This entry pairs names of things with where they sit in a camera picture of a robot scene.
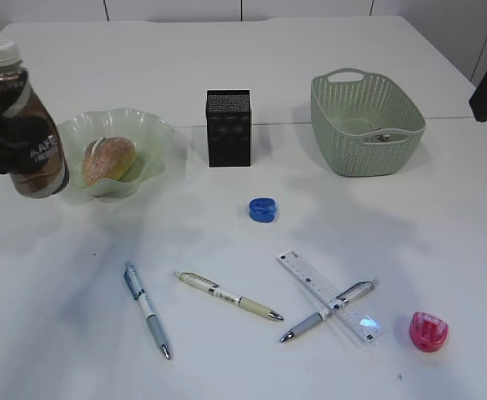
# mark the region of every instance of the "black speaker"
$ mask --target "black speaker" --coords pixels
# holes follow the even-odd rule
[[[208,90],[206,117],[210,167],[249,167],[251,165],[249,90]]]

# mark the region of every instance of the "green glass bowl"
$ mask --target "green glass bowl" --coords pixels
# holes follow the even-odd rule
[[[133,108],[84,112],[57,126],[69,166],[69,187],[90,196],[127,196],[163,171],[173,128],[149,112]],[[100,137],[127,138],[136,147],[136,161],[119,180],[104,178],[88,186],[83,179],[84,152]]]

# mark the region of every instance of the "plastic bottle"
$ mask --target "plastic bottle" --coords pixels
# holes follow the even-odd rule
[[[33,91],[28,71],[21,65],[18,46],[0,40],[0,114],[12,117],[40,117],[47,122],[48,135],[30,151],[34,168],[11,173],[15,188],[28,198],[46,198],[68,185],[69,171],[58,130],[47,109]]]

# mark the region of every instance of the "bread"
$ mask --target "bread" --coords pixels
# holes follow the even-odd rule
[[[136,148],[124,137],[101,137],[88,144],[84,153],[83,177],[88,186],[103,178],[118,180],[134,164]]]

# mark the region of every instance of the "woven basket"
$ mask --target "woven basket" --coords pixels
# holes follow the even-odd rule
[[[362,79],[331,82],[340,73]],[[409,161],[425,120],[401,88],[377,73],[345,68],[312,81],[312,128],[329,166],[346,177],[398,172]]]

